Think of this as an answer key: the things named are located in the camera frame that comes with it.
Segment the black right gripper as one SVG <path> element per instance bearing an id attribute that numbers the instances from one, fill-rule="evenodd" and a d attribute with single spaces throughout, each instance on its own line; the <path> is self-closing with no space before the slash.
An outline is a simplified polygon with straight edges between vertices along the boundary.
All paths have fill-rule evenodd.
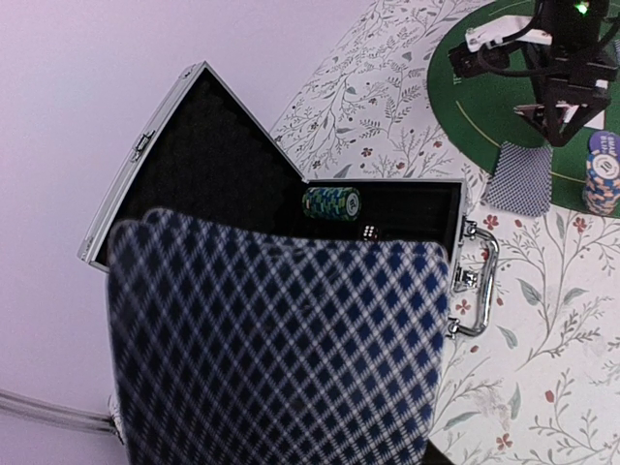
<path id="1" fill-rule="evenodd" d="M 615 37 L 608 1 L 537 1 L 534 27 L 551 36 L 549 46 L 530 46 L 533 90 L 543 104 L 519 105 L 513 112 L 554 147 L 565 146 L 611 102 L 615 59 L 607 46 Z"/>

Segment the aluminium poker case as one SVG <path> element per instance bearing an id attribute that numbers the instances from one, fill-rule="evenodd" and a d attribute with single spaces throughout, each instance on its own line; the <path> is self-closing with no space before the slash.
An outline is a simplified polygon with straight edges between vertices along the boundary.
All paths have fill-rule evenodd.
<path id="1" fill-rule="evenodd" d="M 353 187 L 361 211 L 352 222 L 313 220 L 302 211 L 308 188 Z M 355 240 L 375 225 L 381 240 L 442 244 L 451 288 L 474 291 L 476 318 L 451 328 L 468 336 L 489 326 L 499 245 L 465 212 L 461 179 L 308 180 L 206 63 L 186 68 L 132 144 L 77 255 L 106 270 L 112 225 L 164 207 L 197 218 L 278 235 Z"/>

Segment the blue playing card deck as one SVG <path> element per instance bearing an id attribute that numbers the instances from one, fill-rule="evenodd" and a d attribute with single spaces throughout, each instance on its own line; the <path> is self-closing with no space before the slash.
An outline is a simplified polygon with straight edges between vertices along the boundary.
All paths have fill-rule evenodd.
<path id="1" fill-rule="evenodd" d="M 116 224 L 108 320 L 133 464 L 419 464 L 449 315 L 435 242 Z"/>

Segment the purple small blind button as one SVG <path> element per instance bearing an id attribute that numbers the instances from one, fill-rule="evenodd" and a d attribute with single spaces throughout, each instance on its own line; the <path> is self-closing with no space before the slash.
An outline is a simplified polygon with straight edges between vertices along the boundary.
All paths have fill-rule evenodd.
<path id="1" fill-rule="evenodd" d="M 588 140 L 589 152 L 594 156 L 604 154 L 616 157 L 619 145 L 620 137 L 610 131 L 597 131 Z"/>

